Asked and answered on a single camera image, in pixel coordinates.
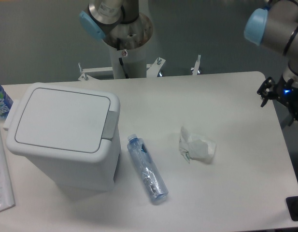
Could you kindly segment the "grey robot arm at right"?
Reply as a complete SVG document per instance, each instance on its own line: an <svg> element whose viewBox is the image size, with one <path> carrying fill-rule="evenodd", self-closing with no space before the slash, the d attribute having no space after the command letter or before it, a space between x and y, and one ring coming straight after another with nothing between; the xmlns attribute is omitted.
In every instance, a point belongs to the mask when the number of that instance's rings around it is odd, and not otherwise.
<svg viewBox="0 0 298 232"><path fill-rule="evenodd" d="M268 77L257 93L261 106L276 100L288 109L283 127L298 122L298 0L279 0L269 9L256 9L247 21L244 37L289 59L279 81Z"/></svg>

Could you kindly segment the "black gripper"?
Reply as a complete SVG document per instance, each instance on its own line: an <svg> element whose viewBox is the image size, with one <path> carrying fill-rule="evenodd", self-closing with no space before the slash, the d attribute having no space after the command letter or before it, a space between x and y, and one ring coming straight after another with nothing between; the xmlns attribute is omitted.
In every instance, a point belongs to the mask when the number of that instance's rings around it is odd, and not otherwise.
<svg viewBox="0 0 298 232"><path fill-rule="evenodd" d="M277 99L277 94L272 91L274 85L273 78L268 77L257 90L257 94L262 99L260 107L264 107L268 100ZM288 109L291 116L287 124L290 126L294 121L298 122L298 75L292 72L284 72L278 81L276 91L278 102Z"/></svg>

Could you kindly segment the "grey robot arm blue cap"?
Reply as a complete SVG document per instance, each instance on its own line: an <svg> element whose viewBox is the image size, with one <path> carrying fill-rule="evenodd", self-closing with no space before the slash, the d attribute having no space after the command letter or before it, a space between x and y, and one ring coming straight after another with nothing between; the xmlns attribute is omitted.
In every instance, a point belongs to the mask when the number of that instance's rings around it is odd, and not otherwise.
<svg viewBox="0 0 298 232"><path fill-rule="evenodd" d="M91 0L80 12L79 21L92 38L100 41L119 24L135 22L139 14L137 0Z"/></svg>

